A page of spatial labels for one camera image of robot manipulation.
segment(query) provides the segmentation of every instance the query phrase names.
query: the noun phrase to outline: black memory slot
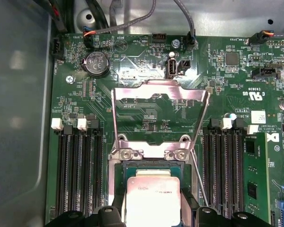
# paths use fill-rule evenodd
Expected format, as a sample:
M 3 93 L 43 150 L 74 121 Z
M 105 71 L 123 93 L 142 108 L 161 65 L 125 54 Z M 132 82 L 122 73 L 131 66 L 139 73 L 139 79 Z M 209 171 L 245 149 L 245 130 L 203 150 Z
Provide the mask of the black memory slot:
M 244 159 L 243 159 L 243 154 L 244 154 L 244 138 L 246 136 L 246 131 L 240 130 L 237 133 L 236 136 L 236 157 L 237 157 L 237 171 L 236 171 L 236 191 L 237 191 L 237 203 L 239 210 L 237 211 L 244 211 L 244 197 L 243 197 L 243 181 L 244 181 L 244 175 L 243 175 L 243 164 L 244 164 Z
M 81 160 L 81 212 L 89 217 L 89 195 L 90 195 L 90 163 L 91 163 L 91 136 L 82 136 L 82 160 Z
M 215 181 L 215 197 L 216 197 L 216 208 L 219 213 L 222 212 L 222 198 L 223 198 L 223 183 L 221 178 L 222 168 L 221 165 L 221 156 L 222 156 L 222 149 L 221 149 L 221 142 L 220 142 L 221 135 L 216 131 L 213 138 L 213 146 L 214 146 L 214 181 Z
M 100 207 L 102 201 L 102 161 L 103 161 L 103 150 L 102 150 L 102 131 L 98 131 L 94 137 L 94 183 L 93 183 L 93 209 Z
M 205 134 L 203 137 L 203 184 L 205 188 L 206 197 L 209 204 L 213 203 L 213 192 L 212 192 L 212 176 L 210 175 L 210 169 L 213 167 L 211 166 L 211 159 L 210 157 L 210 150 L 209 144 L 211 140 L 211 135 Z
M 65 211 L 66 166 L 67 166 L 67 136 L 60 135 L 58 142 L 57 186 L 56 186 L 56 216 Z
M 77 210 L 77 184 L 79 174 L 80 136 L 71 136 L 71 149 L 69 153 L 69 210 Z

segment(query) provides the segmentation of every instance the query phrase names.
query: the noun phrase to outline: usb port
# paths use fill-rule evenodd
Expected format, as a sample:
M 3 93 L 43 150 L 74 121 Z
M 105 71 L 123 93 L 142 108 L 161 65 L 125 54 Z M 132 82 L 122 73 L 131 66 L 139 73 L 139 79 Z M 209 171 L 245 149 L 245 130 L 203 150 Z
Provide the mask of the usb port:
M 169 59 L 167 63 L 168 74 L 174 76 L 177 74 L 177 62 L 175 59 Z

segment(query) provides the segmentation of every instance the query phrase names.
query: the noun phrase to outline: white slot latch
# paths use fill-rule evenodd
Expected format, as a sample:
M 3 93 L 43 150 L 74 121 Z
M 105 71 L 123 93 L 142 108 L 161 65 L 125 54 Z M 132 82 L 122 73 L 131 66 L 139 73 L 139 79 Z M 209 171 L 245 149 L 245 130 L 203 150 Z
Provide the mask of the white slot latch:
M 52 118 L 52 129 L 54 130 L 63 130 L 63 124 L 62 124 L 62 119 L 61 118 Z
M 86 131 L 87 127 L 87 120 L 85 118 L 78 118 L 77 128 L 81 131 Z
M 232 128 L 232 122 L 231 118 L 223 118 L 220 125 L 221 129 L 231 129 Z

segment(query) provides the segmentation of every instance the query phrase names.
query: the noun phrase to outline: gray metal panel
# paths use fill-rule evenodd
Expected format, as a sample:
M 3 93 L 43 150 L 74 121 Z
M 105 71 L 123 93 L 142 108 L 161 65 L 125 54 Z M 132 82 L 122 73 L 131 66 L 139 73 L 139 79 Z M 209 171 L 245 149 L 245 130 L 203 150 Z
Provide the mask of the gray metal panel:
M 77 15 L 87 9 L 85 0 L 75 0 Z M 99 0 L 105 14 L 111 0 Z M 145 15 L 151 0 L 123 0 L 124 7 L 117 9 L 117 23 Z M 284 32 L 284 0 L 183 0 L 189 9 L 196 28 L 196 35 L 252 36 L 260 30 Z M 125 33 L 150 34 L 163 32 L 171 35 L 186 34 L 188 23 L 173 0 L 157 0 L 154 14 L 147 20 L 133 25 Z
M 0 227 L 44 224 L 49 28 L 32 0 L 0 0 Z

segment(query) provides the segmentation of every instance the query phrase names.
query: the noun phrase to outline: cable connector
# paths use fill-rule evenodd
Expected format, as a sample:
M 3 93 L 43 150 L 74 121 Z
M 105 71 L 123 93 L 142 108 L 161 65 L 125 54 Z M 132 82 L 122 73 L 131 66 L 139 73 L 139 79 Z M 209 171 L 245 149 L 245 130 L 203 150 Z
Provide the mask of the cable connector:
M 274 36 L 273 31 L 260 31 L 258 33 L 255 33 L 252 37 L 248 39 L 248 44 L 261 45 L 266 43 L 272 36 Z
M 194 46 L 195 46 L 195 33 L 191 35 L 191 33 L 188 32 L 185 40 L 185 49 L 186 51 L 192 51 Z

